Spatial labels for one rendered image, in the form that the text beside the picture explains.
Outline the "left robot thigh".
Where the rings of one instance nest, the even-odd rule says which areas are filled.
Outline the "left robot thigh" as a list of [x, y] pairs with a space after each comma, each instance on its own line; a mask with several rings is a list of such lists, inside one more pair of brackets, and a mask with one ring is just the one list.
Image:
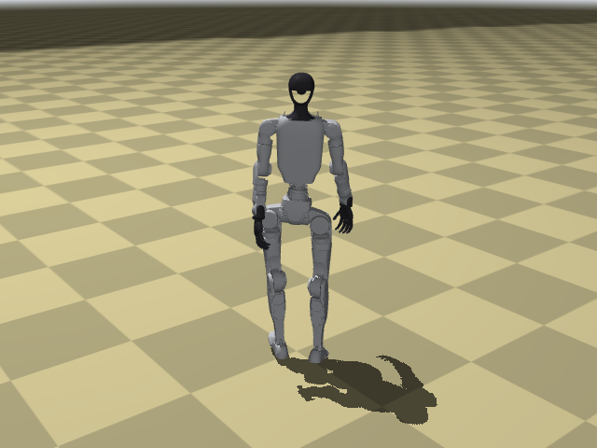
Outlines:
[[281, 209], [280, 203], [266, 205], [267, 211], [262, 220], [263, 237], [269, 249], [263, 249], [266, 273], [273, 277], [274, 291], [281, 291], [286, 286], [286, 275], [281, 267]]

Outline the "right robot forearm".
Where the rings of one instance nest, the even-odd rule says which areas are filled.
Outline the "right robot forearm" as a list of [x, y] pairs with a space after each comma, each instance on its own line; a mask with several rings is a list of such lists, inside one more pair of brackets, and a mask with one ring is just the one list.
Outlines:
[[335, 183], [337, 184], [337, 193], [340, 197], [339, 198], [340, 203], [347, 205], [348, 198], [349, 197], [353, 198], [353, 195], [351, 194], [352, 191], [350, 189], [349, 175], [348, 175], [346, 161], [343, 161], [343, 170], [344, 170], [344, 175], [335, 175], [334, 179], [335, 179]]

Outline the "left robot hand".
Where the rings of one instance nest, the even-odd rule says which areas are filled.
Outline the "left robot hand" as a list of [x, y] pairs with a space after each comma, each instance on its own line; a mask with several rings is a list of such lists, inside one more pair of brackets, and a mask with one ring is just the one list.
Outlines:
[[269, 243], [266, 243], [266, 241], [264, 240], [263, 237], [263, 226], [262, 226], [262, 220], [265, 218], [265, 208], [262, 205], [259, 205], [257, 207], [257, 214], [255, 216], [252, 216], [252, 219], [255, 220], [254, 223], [254, 234], [256, 236], [256, 242], [257, 242], [257, 246], [259, 246], [261, 249], [269, 249], [270, 247], [268, 245], [271, 245]]

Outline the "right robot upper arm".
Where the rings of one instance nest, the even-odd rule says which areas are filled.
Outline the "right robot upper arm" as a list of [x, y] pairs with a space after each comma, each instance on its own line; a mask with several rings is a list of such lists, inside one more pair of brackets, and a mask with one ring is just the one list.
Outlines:
[[343, 170], [343, 138], [340, 125], [333, 119], [322, 119], [325, 129], [325, 135], [329, 138], [328, 147], [331, 160], [329, 162], [329, 171], [333, 175], [344, 175]]

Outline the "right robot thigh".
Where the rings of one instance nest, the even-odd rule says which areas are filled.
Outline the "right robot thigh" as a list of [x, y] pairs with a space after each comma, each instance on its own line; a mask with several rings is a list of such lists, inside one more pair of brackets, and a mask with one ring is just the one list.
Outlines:
[[309, 224], [312, 237], [313, 274], [309, 279], [309, 293], [320, 298], [320, 288], [323, 279], [328, 282], [331, 257], [332, 223], [330, 215], [320, 209], [311, 207]]

